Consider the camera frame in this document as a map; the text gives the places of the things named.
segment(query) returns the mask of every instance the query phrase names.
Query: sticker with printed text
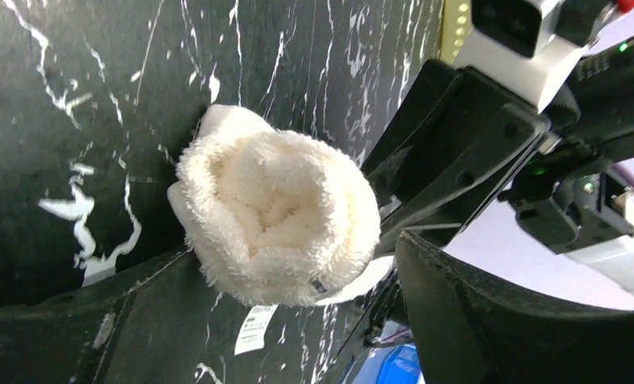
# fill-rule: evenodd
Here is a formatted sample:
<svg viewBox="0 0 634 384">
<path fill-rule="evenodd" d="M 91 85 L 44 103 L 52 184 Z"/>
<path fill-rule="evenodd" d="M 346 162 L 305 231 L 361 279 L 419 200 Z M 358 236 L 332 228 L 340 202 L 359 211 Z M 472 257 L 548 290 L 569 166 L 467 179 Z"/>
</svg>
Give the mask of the sticker with printed text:
<svg viewBox="0 0 634 384">
<path fill-rule="evenodd" d="M 254 306 L 244 319 L 235 344 L 235 356 L 252 350 L 261 350 L 265 346 L 265 330 L 270 324 L 277 306 Z"/>
</svg>

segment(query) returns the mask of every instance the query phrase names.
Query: red object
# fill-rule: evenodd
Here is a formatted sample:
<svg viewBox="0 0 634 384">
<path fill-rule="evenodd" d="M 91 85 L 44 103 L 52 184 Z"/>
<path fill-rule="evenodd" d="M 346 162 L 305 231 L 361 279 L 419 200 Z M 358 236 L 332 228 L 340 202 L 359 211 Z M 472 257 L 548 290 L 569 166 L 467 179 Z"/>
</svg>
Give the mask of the red object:
<svg viewBox="0 0 634 384">
<path fill-rule="evenodd" d="M 619 12 L 627 14 L 634 8 L 634 0 L 618 0 L 616 2 L 619 5 Z"/>
</svg>

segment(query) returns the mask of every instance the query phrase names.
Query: fluffy white cloth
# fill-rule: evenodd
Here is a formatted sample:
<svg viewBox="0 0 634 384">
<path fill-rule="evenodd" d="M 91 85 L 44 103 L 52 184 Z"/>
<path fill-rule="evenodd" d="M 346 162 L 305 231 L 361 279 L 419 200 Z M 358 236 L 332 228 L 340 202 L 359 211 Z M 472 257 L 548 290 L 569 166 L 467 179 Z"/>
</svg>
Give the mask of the fluffy white cloth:
<svg viewBox="0 0 634 384">
<path fill-rule="evenodd" d="M 318 305 L 371 261 L 374 193 L 324 142 L 214 105 L 177 172 L 168 197 L 202 272 L 247 305 Z"/>
</svg>

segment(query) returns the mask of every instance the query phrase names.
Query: yellow object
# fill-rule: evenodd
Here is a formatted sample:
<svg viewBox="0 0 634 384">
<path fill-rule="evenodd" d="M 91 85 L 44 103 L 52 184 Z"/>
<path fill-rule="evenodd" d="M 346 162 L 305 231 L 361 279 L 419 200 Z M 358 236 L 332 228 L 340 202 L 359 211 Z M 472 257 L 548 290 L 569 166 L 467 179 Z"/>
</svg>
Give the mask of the yellow object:
<svg viewBox="0 0 634 384">
<path fill-rule="evenodd" d="M 452 64 L 472 30 L 470 0 L 445 0 L 439 59 Z"/>
</svg>

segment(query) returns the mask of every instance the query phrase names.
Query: blue container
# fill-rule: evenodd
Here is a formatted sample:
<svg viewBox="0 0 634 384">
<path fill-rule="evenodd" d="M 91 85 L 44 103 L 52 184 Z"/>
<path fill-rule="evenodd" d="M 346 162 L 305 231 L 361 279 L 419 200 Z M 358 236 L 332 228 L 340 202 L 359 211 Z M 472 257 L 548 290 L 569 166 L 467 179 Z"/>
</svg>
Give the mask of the blue container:
<svg viewBox="0 0 634 384">
<path fill-rule="evenodd" d="M 416 347 L 412 344 L 398 346 L 385 359 L 376 384 L 416 384 L 420 375 Z"/>
</svg>

